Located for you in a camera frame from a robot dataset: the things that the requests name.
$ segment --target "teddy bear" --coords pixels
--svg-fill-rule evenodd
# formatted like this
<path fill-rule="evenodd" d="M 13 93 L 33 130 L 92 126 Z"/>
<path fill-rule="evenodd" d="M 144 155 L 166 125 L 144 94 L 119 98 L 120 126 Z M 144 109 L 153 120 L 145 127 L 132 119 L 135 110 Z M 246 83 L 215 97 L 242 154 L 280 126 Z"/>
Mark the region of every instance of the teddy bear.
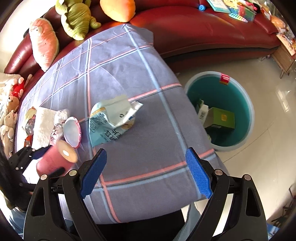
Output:
<path fill-rule="evenodd" d="M 82 3 L 82 0 L 57 0 L 55 9 L 61 15 L 61 23 L 66 34 L 75 40 L 85 39 L 89 31 L 101 27 L 91 15 L 90 0 Z"/>
<path fill-rule="evenodd" d="M 10 95 L 7 99 L 7 103 L 2 106 L 2 112 L 0 117 L 0 126 L 4 123 L 5 116 L 11 111 L 16 112 L 20 105 L 20 101 L 17 97 Z"/>
<path fill-rule="evenodd" d="M 4 118 L 4 125 L 0 127 L 0 137 L 3 143 L 4 153 L 9 159 L 13 151 L 13 136 L 15 133 L 15 124 L 17 122 L 17 113 L 9 112 Z"/>

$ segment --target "teal trash bin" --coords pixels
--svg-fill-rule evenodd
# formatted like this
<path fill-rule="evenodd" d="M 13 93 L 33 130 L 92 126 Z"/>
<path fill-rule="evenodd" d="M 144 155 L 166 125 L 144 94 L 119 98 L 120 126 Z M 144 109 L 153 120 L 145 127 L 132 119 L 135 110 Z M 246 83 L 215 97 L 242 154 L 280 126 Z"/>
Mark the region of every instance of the teal trash bin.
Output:
<path fill-rule="evenodd" d="M 228 85 L 220 83 L 221 73 L 207 71 L 196 74 L 185 85 L 185 92 L 196 107 L 199 99 L 206 105 L 228 110 L 235 115 L 235 129 L 215 132 L 212 146 L 217 151 L 231 151 L 241 147 L 250 137 L 255 113 L 250 97 L 244 88 L 230 77 Z"/>

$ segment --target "table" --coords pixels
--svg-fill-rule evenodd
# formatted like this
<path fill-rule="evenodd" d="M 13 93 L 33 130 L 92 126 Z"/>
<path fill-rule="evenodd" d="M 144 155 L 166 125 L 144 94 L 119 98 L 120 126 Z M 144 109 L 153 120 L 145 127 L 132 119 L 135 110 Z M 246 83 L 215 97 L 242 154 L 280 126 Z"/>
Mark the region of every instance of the table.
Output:
<path fill-rule="evenodd" d="M 89 115 L 102 101 L 125 94 L 143 104 L 135 124 L 116 141 L 91 147 Z M 185 162 L 193 147 L 214 169 L 227 172 L 217 157 L 175 74 L 153 47 L 153 33 L 130 24 L 98 33 L 55 63 L 23 100 L 18 133 L 29 108 L 69 109 L 79 120 L 81 144 L 77 168 L 99 148 L 107 164 L 85 198 L 96 224 L 126 223 L 180 210 L 204 198 Z M 71 215 L 61 195 L 63 215 Z"/>
<path fill-rule="evenodd" d="M 283 44 L 281 44 L 271 56 L 282 69 L 280 79 L 283 77 L 284 73 L 289 75 L 290 72 L 296 68 L 295 56 L 291 56 Z"/>

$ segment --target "red leather sofa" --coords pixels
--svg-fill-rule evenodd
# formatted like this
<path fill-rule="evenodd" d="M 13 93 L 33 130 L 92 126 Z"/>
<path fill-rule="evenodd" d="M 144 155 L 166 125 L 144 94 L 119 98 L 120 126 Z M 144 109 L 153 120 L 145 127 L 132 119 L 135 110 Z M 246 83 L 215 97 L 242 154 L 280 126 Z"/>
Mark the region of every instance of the red leather sofa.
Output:
<path fill-rule="evenodd" d="M 276 37 L 277 29 L 262 14 L 257 14 L 254 22 L 244 23 L 230 18 L 228 14 L 214 12 L 206 0 L 135 2 L 136 15 L 130 24 L 154 33 L 155 49 L 175 72 L 201 64 L 266 56 L 280 45 Z M 198 10 L 200 4 L 207 7 L 204 12 Z M 92 0 L 90 9 L 102 27 L 90 29 L 86 39 L 122 24 L 103 13 L 99 0 Z M 60 15 L 54 7 L 44 17 L 51 22 L 60 43 L 55 63 L 83 41 L 73 40 L 64 32 Z M 44 74 L 34 60 L 29 34 L 17 47 L 4 72 L 20 74 L 25 79 L 33 74 L 25 93 Z"/>

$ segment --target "colorful book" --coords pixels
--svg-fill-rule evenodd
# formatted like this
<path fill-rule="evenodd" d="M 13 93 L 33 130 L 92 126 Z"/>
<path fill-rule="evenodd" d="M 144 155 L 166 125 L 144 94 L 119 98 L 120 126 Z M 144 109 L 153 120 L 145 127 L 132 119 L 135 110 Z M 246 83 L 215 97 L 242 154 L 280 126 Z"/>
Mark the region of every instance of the colorful book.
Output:
<path fill-rule="evenodd" d="M 215 12 L 230 13 L 230 10 L 222 0 L 207 0 Z"/>

